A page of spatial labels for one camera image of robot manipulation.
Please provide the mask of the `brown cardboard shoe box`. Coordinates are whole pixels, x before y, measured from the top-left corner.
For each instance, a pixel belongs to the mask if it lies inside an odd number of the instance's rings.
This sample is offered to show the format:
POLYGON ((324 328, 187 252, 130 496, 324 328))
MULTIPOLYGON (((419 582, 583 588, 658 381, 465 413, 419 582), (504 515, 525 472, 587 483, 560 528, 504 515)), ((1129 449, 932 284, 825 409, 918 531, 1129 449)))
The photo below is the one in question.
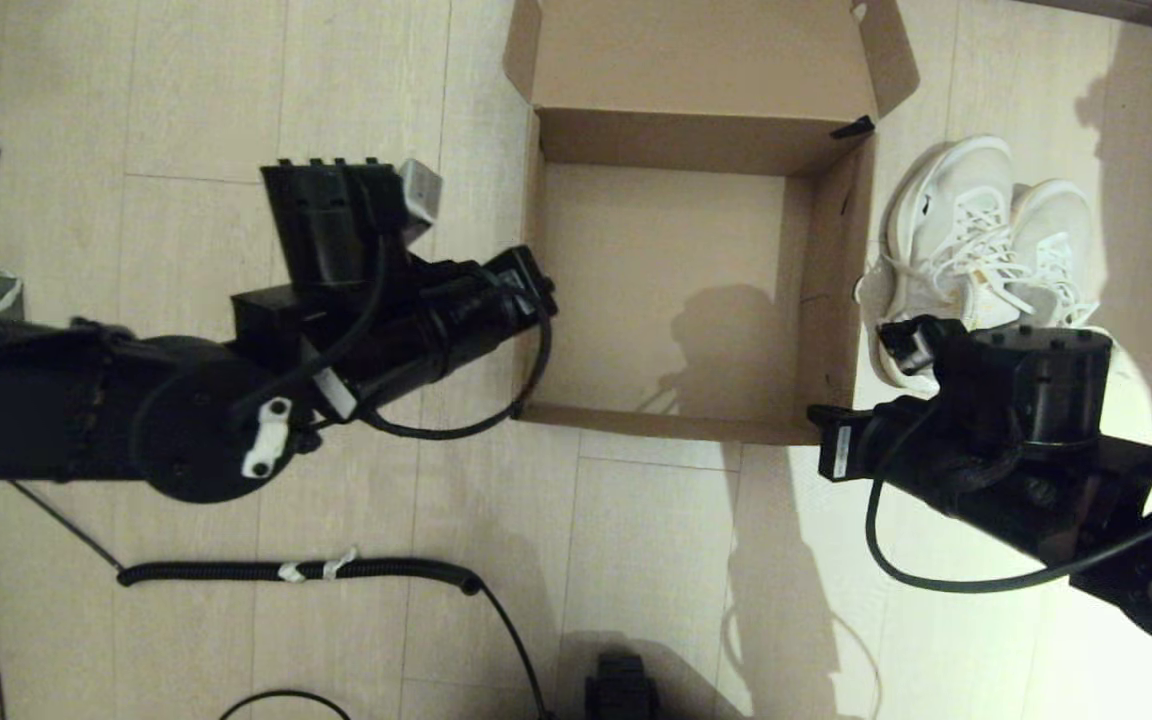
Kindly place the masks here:
POLYGON ((525 420, 814 445, 850 406, 899 0, 515 0, 524 241, 556 282, 525 420))

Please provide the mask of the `white lace-up sneaker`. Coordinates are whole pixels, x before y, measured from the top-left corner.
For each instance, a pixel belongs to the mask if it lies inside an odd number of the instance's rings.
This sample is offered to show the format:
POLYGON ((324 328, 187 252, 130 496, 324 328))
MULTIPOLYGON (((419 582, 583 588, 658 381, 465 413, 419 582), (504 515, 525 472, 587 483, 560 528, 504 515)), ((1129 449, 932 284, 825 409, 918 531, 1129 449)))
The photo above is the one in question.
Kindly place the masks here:
POLYGON ((1087 325, 1100 309, 1085 264, 1094 241, 1087 197, 1068 179, 1020 187, 1011 199, 1011 255, 1020 276, 1007 290, 1024 302, 1024 323, 1044 328, 1087 325))
POLYGON ((1011 149, 975 135, 919 161, 893 196, 874 288, 858 288, 876 365, 892 386, 929 393, 931 369, 905 373, 878 329, 931 314, 982 331, 1016 323, 1030 311, 1010 285, 1023 268, 1011 249, 1011 149))

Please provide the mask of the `black treaded base wheel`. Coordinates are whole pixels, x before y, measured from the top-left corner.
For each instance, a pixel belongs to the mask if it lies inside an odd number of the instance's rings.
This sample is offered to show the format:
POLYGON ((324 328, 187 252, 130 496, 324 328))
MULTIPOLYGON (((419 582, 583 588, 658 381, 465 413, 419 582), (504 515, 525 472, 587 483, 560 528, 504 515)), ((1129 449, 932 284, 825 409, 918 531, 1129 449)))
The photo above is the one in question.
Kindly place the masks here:
POLYGON ((643 657, 600 653, 585 682, 584 712, 585 720, 660 720, 659 691, 643 657))

